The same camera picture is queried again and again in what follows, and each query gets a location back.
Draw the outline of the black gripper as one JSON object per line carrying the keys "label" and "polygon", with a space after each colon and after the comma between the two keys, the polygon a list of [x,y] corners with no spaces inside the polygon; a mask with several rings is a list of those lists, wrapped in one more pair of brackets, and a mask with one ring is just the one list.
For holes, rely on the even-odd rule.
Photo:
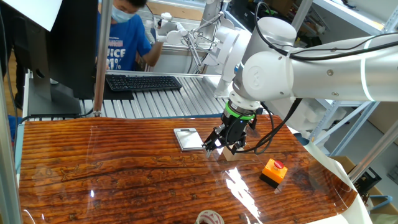
{"label": "black gripper", "polygon": [[206,151],[206,157],[209,158],[215,149],[224,146],[233,146],[232,154],[244,153],[246,145],[245,129],[255,117],[256,114],[253,111],[235,116],[224,110],[221,115],[224,126],[215,127],[202,144],[202,148]]}

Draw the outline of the person's left hand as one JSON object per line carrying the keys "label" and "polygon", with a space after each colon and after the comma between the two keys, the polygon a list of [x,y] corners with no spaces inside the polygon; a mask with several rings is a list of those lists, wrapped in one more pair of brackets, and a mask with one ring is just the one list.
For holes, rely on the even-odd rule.
{"label": "person's left hand", "polygon": [[165,32],[164,27],[155,28],[155,39],[157,42],[166,42],[167,41],[167,33]]}

